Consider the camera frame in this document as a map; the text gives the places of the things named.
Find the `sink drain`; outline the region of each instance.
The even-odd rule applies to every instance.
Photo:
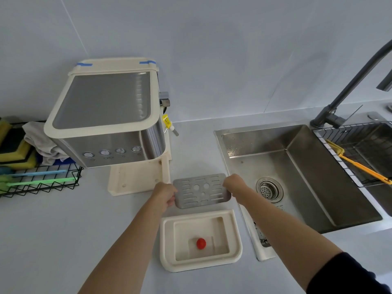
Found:
[[[282,186],[272,178],[260,178],[256,183],[256,191],[272,203],[277,203],[283,198]]]

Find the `yellow label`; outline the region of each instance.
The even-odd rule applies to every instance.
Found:
[[[171,127],[171,121],[169,120],[169,116],[167,114],[164,114],[162,116],[162,119],[164,120],[164,123],[166,125],[166,128],[170,128]]]

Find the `person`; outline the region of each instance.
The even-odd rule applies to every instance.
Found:
[[[389,293],[388,286],[334,243],[249,188],[237,174],[223,186],[249,212],[288,271],[307,293]],[[151,197],[91,272],[80,294],[140,293],[160,218],[176,188],[156,184]]]

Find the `black faucet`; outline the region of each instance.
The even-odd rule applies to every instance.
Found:
[[[372,71],[372,69],[392,51],[392,40],[385,44],[372,58],[365,64],[365,66],[354,76],[349,84],[341,91],[341,93],[332,101],[331,104],[323,108],[323,110],[311,120],[311,126],[315,128],[323,128],[325,123],[332,125],[334,128],[339,128],[346,119],[336,116],[336,108],[340,103],[355,89],[355,87]],[[392,88],[392,70],[377,86],[379,90],[389,91]]]

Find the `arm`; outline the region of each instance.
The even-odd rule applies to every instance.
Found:
[[[80,289],[85,293],[139,293],[162,213],[174,203],[171,184],[156,184],[151,197]]]
[[[315,274],[342,252],[321,234],[247,187],[237,174],[227,177],[223,186],[248,210],[288,271],[305,291]]]

